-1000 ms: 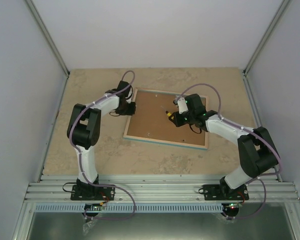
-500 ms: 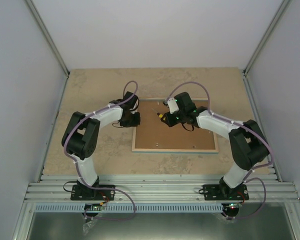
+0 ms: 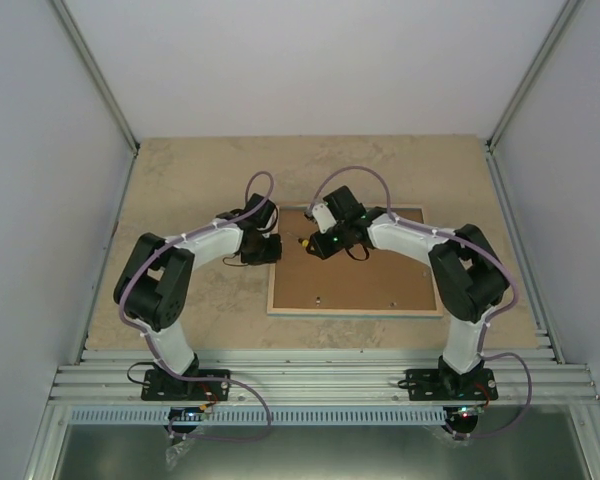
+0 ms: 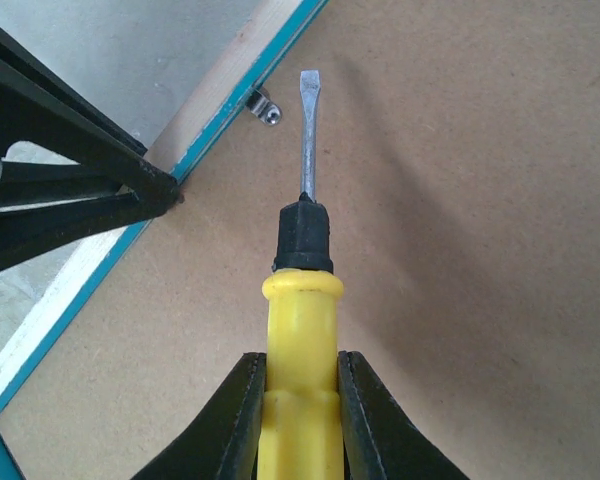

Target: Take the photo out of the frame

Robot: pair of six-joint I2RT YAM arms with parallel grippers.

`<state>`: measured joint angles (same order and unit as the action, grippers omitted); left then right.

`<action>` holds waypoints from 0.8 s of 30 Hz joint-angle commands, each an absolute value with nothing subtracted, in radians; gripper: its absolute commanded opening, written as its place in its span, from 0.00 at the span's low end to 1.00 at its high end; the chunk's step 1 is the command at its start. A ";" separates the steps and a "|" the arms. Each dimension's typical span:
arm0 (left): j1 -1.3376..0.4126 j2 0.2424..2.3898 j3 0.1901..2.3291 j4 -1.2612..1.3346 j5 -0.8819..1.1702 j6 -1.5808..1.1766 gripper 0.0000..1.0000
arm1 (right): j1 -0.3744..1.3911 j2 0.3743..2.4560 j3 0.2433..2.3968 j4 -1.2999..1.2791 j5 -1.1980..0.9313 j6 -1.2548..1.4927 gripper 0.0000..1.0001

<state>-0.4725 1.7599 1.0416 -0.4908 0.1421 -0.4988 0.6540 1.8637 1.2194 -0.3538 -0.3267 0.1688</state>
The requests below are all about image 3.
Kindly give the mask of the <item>yellow screwdriver tool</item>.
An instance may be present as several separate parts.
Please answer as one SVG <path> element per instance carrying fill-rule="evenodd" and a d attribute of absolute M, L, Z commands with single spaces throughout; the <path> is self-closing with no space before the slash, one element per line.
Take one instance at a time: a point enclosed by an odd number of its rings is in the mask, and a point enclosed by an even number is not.
<path fill-rule="evenodd" d="M 308 238 L 297 236 L 295 234 L 292 234 L 292 237 L 303 249 L 306 249 L 310 244 Z"/>

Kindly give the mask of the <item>teal wooden picture frame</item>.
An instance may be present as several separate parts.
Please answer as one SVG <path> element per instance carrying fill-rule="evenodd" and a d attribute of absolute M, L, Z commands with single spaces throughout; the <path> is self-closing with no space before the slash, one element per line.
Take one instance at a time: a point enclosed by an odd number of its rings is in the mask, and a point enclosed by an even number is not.
<path fill-rule="evenodd" d="M 327 260 L 301 242 L 317 230 L 303 205 L 280 208 L 282 257 L 269 269 L 267 313 L 275 316 L 441 318 L 443 305 L 423 263 L 394 252 L 356 246 Z"/>

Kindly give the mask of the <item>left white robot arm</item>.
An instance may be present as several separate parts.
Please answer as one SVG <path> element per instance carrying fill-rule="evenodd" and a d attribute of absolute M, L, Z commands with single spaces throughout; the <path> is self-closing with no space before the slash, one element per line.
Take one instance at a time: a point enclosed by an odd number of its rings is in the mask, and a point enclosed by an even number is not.
<path fill-rule="evenodd" d="M 203 227 L 171 237 L 145 233 L 137 240 L 114 288 L 120 320 L 145 339 L 157 367 L 166 372 L 165 388 L 177 399 L 198 390 L 199 360 L 179 320 L 192 274 L 225 257 L 248 266 L 281 259 L 273 201 L 253 194 L 241 209 L 219 214 Z"/>

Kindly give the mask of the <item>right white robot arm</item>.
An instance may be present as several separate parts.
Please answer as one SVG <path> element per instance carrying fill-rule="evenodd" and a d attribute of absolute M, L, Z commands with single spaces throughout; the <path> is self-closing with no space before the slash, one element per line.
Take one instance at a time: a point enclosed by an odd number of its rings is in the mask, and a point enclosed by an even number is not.
<path fill-rule="evenodd" d="M 436 229 L 388 207 L 368 209 L 346 186 L 315 199 L 305 216 L 318 227 L 305 250 L 322 260 L 359 245 L 364 251 L 397 253 L 430 268 L 450 315 L 439 360 L 439 387 L 451 399 L 471 392 L 474 374 L 484 365 L 481 353 L 487 323 L 512 284 L 483 231 L 474 224 Z"/>

